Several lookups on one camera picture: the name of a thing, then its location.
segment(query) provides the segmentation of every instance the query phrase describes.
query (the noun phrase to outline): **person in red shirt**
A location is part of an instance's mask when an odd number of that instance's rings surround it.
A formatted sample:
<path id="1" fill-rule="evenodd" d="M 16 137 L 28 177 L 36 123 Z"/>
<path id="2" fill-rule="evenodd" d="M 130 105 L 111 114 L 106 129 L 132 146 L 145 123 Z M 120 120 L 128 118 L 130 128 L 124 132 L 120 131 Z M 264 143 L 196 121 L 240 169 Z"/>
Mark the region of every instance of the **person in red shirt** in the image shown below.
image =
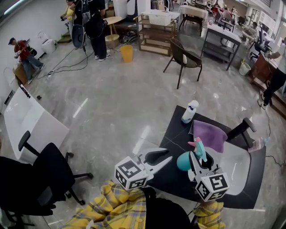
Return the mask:
<path id="1" fill-rule="evenodd" d="M 41 63 L 30 54 L 29 50 L 27 49 L 27 45 L 24 41 L 16 41 L 15 38 L 11 38 L 9 41 L 9 45 L 14 45 L 15 53 L 20 52 L 20 59 L 25 69 L 27 78 L 29 80 L 28 84 L 30 84 L 33 80 L 30 70 L 30 64 L 40 68 L 40 71 L 44 68 L 45 64 Z"/>

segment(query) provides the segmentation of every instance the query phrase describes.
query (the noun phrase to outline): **yellow bucket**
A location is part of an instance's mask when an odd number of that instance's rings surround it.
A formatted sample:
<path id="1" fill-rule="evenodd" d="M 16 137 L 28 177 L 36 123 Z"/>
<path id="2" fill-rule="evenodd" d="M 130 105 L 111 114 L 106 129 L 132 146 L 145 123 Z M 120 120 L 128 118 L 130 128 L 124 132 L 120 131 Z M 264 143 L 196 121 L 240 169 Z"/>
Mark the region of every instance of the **yellow bucket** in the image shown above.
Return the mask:
<path id="1" fill-rule="evenodd" d="M 133 46 L 132 45 L 124 45 L 120 48 L 122 58 L 124 62 L 129 63 L 133 60 Z"/>

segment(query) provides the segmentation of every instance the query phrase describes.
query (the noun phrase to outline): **blue jeans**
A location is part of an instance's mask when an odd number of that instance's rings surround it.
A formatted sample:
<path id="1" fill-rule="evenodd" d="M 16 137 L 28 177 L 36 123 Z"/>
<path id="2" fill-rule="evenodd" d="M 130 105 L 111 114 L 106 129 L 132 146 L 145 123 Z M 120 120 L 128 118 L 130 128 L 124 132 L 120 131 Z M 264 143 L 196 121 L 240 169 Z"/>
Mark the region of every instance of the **blue jeans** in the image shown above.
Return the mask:
<path id="1" fill-rule="evenodd" d="M 38 68 L 40 68 L 40 67 L 42 67 L 44 65 L 43 63 L 38 61 L 36 58 L 34 58 L 32 55 L 29 55 L 27 57 L 27 59 L 25 59 L 22 62 L 22 65 L 23 65 L 23 67 L 25 69 L 25 72 L 26 72 L 28 80 L 31 80 L 33 78 L 32 74 L 31 74 L 31 69 L 30 69 L 31 65 L 30 64 L 32 64 L 32 65 L 34 65 L 34 66 L 36 66 Z"/>

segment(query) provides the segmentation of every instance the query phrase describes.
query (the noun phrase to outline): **white table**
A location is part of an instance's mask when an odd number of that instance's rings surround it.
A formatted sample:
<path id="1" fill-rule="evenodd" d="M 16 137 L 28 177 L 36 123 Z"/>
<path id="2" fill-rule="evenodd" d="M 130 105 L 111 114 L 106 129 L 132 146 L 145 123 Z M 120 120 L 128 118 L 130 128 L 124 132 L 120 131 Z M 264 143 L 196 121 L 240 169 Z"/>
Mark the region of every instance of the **white table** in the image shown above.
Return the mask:
<path id="1" fill-rule="evenodd" d="M 48 113 L 32 96 L 28 98 L 19 88 L 12 97 L 4 113 L 10 143 L 16 158 L 33 164 L 36 156 L 26 148 L 18 150 L 19 142 L 26 131 L 31 137 L 28 143 L 39 153 L 49 144 L 58 148 L 69 129 Z"/>
<path id="2" fill-rule="evenodd" d="M 228 70 L 240 47 L 241 40 L 239 36 L 237 36 L 233 32 L 224 30 L 222 27 L 219 27 L 218 25 L 214 25 L 214 24 L 208 25 L 207 28 L 208 29 L 207 29 L 204 44 L 202 46 L 201 56 L 203 52 L 205 52 L 219 59 L 222 59 L 226 62 L 229 62 L 229 65 L 227 66 L 227 70 Z M 219 36 L 220 42 L 214 39 L 207 39 L 209 33 Z M 226 39 L 230 41 L 231 43 L 233 43 L 233 46 L 230 46 L 229 43 L 227 45 L 223 45 L 222 39 Z"/>
<path id="3" fill-rule="evenodd" d="M 171 11 L 167 12 L 159 9 L 149 9 L 144 11 L 142 14 L 148 16 L 148 15 L 165 15 L 166 13 L 171 15 L 172 20 L 175 20 L 180 16 L 180 14 L 177 12 L 171 12 Z"/>

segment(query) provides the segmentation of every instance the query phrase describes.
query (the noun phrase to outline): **trash can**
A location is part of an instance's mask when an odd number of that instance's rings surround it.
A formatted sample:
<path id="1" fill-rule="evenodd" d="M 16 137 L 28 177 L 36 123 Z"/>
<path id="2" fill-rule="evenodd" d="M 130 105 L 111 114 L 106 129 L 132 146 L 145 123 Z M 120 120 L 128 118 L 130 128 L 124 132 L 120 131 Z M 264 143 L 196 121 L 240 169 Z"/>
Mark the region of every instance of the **trash can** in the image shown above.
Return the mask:
<path id="1" fill-rule="evenodd" d="M 245 63 L 245 62 L 241 62 L 241 66 L 240 66 L 240 69 L 239 69 L 239 72 L 242 76 L 245 76 L 249 71 L 250 71 L 251 67 Z"/>
<path id="2" fill-rule="evenodd" d="M 122 58 L 124 62 L 129 63 L 133 60 L 133 46 L 132 45 L 124 45 L 120 48 Z"/>

